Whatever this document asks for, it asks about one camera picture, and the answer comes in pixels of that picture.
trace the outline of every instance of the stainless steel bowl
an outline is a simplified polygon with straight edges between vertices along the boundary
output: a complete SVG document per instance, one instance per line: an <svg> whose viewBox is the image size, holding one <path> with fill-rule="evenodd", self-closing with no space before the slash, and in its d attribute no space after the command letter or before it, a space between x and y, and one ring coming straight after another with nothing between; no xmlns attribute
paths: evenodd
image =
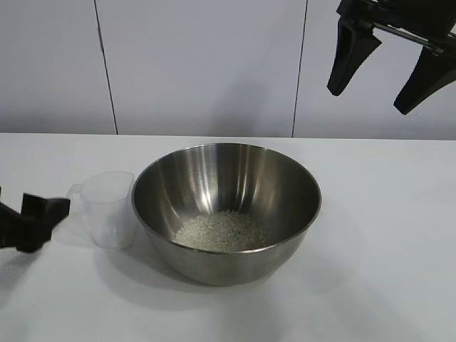
<svg viewBox="0 0 456 342"><path fill-rule="evenodd" d="M133 209L167 263L206 284L253 281L276 271L298 248L321 204L318 184L302 165L266 148L218 143L164 156L136 180ZM265 222L274 244L211 252L172 241L199 214L231 210Z"/></svg>

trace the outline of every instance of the white wall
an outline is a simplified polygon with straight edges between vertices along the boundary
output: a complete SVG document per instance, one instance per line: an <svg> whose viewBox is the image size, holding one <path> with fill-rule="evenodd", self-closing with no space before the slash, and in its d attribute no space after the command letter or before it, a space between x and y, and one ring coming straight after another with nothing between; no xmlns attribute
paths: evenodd
<svg viewBox="0 0 456 342"><path fill-rule="evenodd" d="M115 132L92 1L2 1L0 47L0 132Z"/></svg>
<svg viewBox="0 0 456 342"><path fill-rule="evenodd" d="M98 0L120 133L291 136L305 0Z"/></svg>
<svg viewBox="0 0 456 342"><path fill-rule="evenodd" d="M296 137L456 138L456 83L407 116L393 103L421 47L376 31L382 46L361 66L339 97L326 89L336 51L339 0L309 0L296 111Z"/></svg>

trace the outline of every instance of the white tabletop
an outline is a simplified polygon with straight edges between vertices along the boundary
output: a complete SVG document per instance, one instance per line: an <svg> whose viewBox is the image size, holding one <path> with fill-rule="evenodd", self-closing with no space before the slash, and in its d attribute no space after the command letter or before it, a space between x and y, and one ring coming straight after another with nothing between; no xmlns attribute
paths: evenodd
<svg viewBox="0 0 456 342"><path fill-rule="evenodd" d="M0 341L456 341L456 142L0 134L1 201L226 141L285 153L321 186L318 219L272 277L196 285L143 234L125 252L3 249Z"/></svg>

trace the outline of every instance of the uncooked rice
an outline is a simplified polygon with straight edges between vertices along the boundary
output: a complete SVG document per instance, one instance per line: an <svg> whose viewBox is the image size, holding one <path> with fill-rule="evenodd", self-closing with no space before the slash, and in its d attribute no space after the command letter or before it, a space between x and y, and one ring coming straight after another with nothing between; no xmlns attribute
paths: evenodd
<svg viewBox="0 0 456 342"><path fill-rule="evenodd" d="M267 247L272 236L255 218L226 211L188 219L173 241L206 251L239 252Z"/></svg>

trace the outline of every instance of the plastic measuring cup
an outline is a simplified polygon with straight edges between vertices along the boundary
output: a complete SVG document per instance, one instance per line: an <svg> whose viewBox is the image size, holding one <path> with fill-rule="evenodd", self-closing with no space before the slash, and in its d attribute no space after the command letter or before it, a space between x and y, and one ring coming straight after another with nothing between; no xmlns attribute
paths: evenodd
<svg viewBox="0 0 456 342"><path fill-rule="evenodd" d="M128 195L135 176L129 172L112 171L74 184L68 198L80 197L88 219L88 233L95 244L105 249L129 247L135 239Z"/></svg>

